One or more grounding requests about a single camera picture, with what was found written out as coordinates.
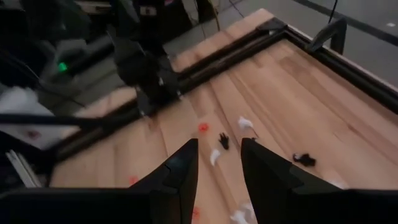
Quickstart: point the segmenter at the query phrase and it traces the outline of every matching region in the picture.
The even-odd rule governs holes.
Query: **gray floor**
[[[197,19],[197,12],[193,0],[183,0],[186,10],[193,20]],[[233,0],[235,7],[228,0],[212,0],[220,11],[219,20],[221,28],[228,27],[243,16],[264,8],[276,17],[297,27],[310,36],[314,36],[328,22],[328,16],[309,9],[292,0]],[[332,8],[334,0],[311,0],[319,5]],[[337,11],[365,22],[370,26],[398,35],[398,26],[388,27],[387,23],[398,23],[398,1],[396,0],[340,0]],[[202,26],[196,26],[189,32],[165,44],[165,49],[170,55],[176,55],[191,46],[199,43],[206,37],[216,32],[215,21],[210,21]],[[398,86],[398,47],[377,39],[353,27],[348,27],[344,56],[368,69],[374,74]],[[91,76],[98,77],[90,88],[76,97],[84,104],[100,98],[121,84],[121,80],[112,69],[93,68]],[[57,105],[54,110],[59,114],[70,113],[78,107],[71,103]]]

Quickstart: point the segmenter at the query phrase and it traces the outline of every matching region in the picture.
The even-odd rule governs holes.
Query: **orange object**
[[[193,212],[192,212],[192,219],[193,220],[199,220],[199,217],[200,217],[200,209],[195,206],[193,208]]]
[[[134,185],[135,183],[138,182],[138,177],[137,176],[130,177],[129,182],[131,185]]]
[[[209,129],[209,125],[207,123],[200,123],[198,129],[200,132],[205,132]]]

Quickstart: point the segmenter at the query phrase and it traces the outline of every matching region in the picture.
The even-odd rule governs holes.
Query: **wooden table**
[[[266,10],[258,10],[180,54],[174,69],[182,70],[271,18]],[[132,89],[117,90],[80,114],[103,116],[134,97]],[[239,128],[240,116],[254,128]],[[198,132],[201,122],[210,125],[206,133]],[[219,144],[219,133],[231,139],[230,150]],[[229,216],[249,200],[239,158],[241,138],[256,137],[288,160],[293,153],[308,152],[317,165],[302,168],[342,188],[398,189],[397,133],[394,113],[284,40],[157,116],[131,123],[59,164],[51,186],[128,187],[190,138],[198,138],[196,222],[230,223]],[[212,149],[222,153],[214,167],[209,160]]]

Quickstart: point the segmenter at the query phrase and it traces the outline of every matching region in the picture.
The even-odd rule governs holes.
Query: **black small object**
[[[221,133],[219,142],[221,143],[221,145],[223,145],[224,149],[229,149],[229,137],[227,135]]]
[[[317,160],[311,158],[308,153],[302,154],[301,156],[297,153],[293,154],[293,161],[299,162],[305,167],[315,166],[315,163],[317,162]]]

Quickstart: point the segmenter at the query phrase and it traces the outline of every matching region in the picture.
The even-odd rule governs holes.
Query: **green led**
[[[68,69],[67,65],[64,62],[59,63],[58,65],[58,71],[64,72]]]

